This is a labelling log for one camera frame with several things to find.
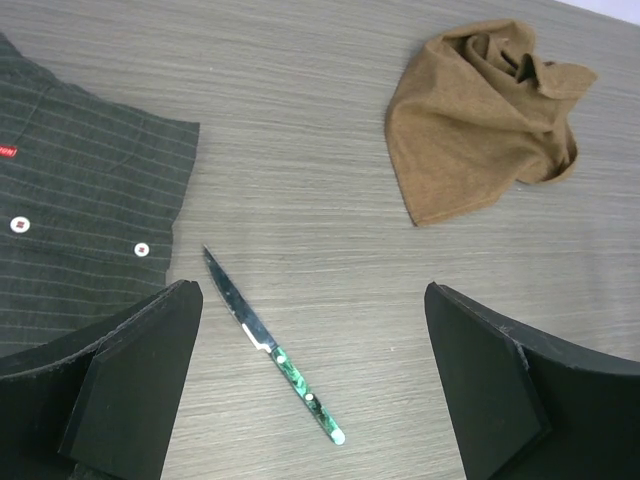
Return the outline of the dark striped folded shirt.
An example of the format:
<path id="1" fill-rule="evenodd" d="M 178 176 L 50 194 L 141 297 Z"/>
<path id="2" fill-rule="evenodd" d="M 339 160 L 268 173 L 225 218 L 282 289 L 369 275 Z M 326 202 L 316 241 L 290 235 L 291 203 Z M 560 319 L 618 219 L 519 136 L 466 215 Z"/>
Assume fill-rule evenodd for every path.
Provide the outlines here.
<path id="1" fill-rule="evenodd" d="M 1 352 L 161 290 L 200 127 L 102 99 L 1 43 Z"/>

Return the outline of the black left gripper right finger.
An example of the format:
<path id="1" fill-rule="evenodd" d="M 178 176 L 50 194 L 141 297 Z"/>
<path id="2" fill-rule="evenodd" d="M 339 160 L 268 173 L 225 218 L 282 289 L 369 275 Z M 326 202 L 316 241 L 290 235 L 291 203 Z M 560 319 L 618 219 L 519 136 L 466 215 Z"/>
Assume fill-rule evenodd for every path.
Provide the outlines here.
<path id="1" fill-rule="evenodd" d="M 469 479 L 636 479 L 639 364 L 431 283 L 431 345 Z"/>

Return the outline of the brown cloth napkin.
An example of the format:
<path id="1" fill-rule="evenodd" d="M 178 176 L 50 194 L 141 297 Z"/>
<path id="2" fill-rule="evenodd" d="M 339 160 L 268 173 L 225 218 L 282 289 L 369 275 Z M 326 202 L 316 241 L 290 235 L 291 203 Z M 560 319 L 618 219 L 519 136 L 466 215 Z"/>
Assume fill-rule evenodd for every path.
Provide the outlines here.
<path id="1" fill-rule="evenodd" d="M 543 60 L 535 44 L 527 24 L 490 20 L 427 41 L 409 62 L 385 138 L 414 225 L 488 207 L 514 182 L 573 173 L 578 147 L 568 116 L 597 75 Z"/>

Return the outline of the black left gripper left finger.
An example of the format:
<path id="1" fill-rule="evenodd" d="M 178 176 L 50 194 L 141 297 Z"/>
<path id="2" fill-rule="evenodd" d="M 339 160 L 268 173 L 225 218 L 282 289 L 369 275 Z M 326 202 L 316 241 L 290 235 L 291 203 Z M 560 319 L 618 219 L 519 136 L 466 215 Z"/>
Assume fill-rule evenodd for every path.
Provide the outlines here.
<path id="1" fill-rule="evenodd" d="M 2 357 L 2 478 L 160 478 L 202 307 L 182 280 Z"/>

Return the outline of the green handled knife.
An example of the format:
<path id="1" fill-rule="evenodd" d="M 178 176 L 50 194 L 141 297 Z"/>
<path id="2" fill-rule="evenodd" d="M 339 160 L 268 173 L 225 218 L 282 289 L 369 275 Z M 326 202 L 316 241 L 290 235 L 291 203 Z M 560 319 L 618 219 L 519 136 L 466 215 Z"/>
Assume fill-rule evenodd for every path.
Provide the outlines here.
<path id="1" fill-rule="evenodd" d="M 251 344 L 269 356 L 331 441 L 335 445 L 343 445 L 346 442 L 344 431 L 206 245 L 203 246 L 203 255 L 222 301 Z"/>

